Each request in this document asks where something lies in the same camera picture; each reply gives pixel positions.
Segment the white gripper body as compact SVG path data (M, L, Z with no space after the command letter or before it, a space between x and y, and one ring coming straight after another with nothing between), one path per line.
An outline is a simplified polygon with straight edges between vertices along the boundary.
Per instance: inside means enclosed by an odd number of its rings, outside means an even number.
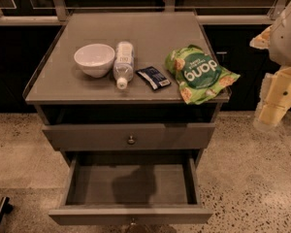
M291 67L281 68L275 73L272 101L276 105L291 105Z

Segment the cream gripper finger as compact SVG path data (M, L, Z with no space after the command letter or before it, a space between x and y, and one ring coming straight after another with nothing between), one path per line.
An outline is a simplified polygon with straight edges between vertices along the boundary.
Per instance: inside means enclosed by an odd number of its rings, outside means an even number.
M271 99L268 102L266 97L266 93L260 94L260 101L253 120L254 127L260 131L270 131L276 128L291 108L291 95L287 91L284 91L278 100Z
M260 94L259 94L260 101L258 102L257 107L256 107L257 112L262 110L262 107L265 103L265 99L268 95L268 92L272 84L273 76L274 76L273 74L267 73L261 83Z

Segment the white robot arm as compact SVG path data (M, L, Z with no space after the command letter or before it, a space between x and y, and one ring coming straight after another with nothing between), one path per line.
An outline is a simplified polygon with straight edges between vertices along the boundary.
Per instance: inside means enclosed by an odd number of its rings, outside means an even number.
M280 68L267 73L260 89L253 125L261 131L278 126L291 108L291 1L275 22L250 41L251 47L268 50Z

